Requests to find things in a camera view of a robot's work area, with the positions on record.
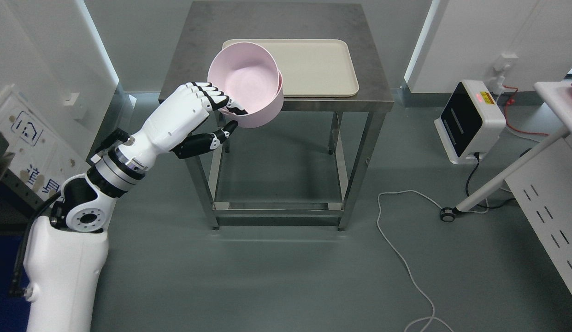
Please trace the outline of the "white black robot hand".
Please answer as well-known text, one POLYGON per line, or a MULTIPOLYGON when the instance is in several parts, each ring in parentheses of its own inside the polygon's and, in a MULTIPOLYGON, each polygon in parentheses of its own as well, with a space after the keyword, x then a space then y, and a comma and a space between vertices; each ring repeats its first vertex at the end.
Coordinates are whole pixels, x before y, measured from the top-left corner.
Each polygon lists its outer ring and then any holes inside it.
POLYGON ((246 109, 211 83, 181 84, 145 120, 132 135, 134 143, 119 151, 126 164, 136 172, 146 172, 160 154, 172 152, 185 159, 209 153, 221 146, 237 126, 236 121, 210 134, 189 136, 208 116, 221 108, 235 115, 247 115, 246 109))

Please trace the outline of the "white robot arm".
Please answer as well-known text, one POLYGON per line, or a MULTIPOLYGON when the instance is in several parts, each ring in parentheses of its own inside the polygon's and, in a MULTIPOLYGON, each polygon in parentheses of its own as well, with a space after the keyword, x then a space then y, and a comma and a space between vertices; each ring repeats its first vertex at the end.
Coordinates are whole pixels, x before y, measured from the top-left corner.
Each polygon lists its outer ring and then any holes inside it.
POLYGON ((144 134, 117 128, 97 147, 88 171, 68 179, 29 218, 8 292, 29 302, 28 332, 90 330, 116 201, 157 155, 144 134))

